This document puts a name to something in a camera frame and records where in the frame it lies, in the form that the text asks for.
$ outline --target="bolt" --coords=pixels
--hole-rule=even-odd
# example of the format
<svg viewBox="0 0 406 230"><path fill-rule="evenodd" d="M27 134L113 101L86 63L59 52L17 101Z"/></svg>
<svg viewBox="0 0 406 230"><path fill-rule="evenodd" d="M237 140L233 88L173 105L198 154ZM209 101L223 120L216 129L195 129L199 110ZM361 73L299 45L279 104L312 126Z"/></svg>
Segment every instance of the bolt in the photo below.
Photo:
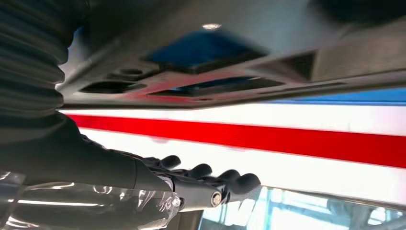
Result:
<svg viewBox="0 0 406 230"><path fill-rule="evenodd" d="M221 193L215 192L212 195L212 206L217 207L221 203Z"/></svg>

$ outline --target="white stripe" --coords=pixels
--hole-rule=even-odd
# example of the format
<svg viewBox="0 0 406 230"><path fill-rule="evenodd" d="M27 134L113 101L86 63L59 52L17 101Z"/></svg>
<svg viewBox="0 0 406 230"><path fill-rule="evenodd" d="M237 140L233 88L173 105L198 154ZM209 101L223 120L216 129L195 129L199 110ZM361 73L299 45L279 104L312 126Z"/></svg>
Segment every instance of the white stripe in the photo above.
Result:
<svg viewBox="0 0 406 230"><path fill-rule="evenodd" d="M169 119L406 136L406 107L245 104L200 110L69 110L66 114Z"/></svg>

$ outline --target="black finger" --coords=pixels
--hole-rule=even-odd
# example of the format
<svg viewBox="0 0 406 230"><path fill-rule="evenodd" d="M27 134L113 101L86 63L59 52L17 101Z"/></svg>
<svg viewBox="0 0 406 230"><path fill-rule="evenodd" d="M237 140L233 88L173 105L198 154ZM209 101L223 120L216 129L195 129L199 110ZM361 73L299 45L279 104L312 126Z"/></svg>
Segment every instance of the black finger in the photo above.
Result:
<svg viewBox="0 0 406 230"><path fill-rule="evenodd" d="M201 177L209 176L212 174L213 170L208 164L199 164L190 171L188 171L187 176L198 179Z"/></svg>
<svg viewBox="0 0 406 230"><path fill-rule="evenodd" d="M161 160L161 166L166 169L173 169L180 165L179 157L175 155L167 156Z"/></svg>
<svg viewBox="0 0 406 230"><path fill-rule="evenodd" d="M251 173L237 178L229 185L229 202L241 201L253 196L260 190L261 182L259 178Z"/></svg>
<svg viewBox="0 0 406 230"><path fill-rule="evenodd" d="M234 181L240 177L240 173L237 170L231 169L227 170L218 176L217 180L224 180L224 181Z"/></svg>

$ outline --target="rectangular opening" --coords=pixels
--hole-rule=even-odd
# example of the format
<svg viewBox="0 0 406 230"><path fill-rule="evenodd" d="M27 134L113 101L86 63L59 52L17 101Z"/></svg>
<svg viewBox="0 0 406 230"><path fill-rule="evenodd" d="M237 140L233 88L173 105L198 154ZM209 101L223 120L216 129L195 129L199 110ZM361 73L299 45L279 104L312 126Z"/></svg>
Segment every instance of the rectangular opening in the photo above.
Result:
<svg viewBox="0 0 406 230"><path fill-rule="evenodd" d="M152 93L152 95L195 97L215 93L236 92L280 86L284 83L260 77L241 76L211 80L193 85Z"/></svg>
<svg viewBox="0 0 406 230"><path fill-rule="evenodd" d="M291 67L298 74L307 80L312 77L313 65L315 62L316 54L314 52L307 53L292 58L287 58L281 61L281 63Z"/></svg>
<svg viewBox="0 0 406 230"><path fill-rule="evenodd" d="M134 84L122 81L101 81L92 83L79 92L86 93L124 93L129 90L138 90L145 88L144 84Z"/></svg>

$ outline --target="blue surface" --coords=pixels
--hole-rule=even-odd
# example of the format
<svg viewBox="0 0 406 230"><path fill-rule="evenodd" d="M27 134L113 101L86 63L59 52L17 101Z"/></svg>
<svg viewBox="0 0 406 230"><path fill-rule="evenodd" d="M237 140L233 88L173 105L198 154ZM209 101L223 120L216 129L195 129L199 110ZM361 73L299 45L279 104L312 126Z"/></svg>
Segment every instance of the blue surface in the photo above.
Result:
<svg viewBox="0 0 406 230"><path fill-rule="evenodd" d="M406 106L406 88L267 101L278 104L345 104Z"/></svg>
<svg viewBox="0 0 406 230"><path fill-rule="evenodd" d="M249 51L220 31L196 31L147 56L148 61L190 68Z"/></svg>

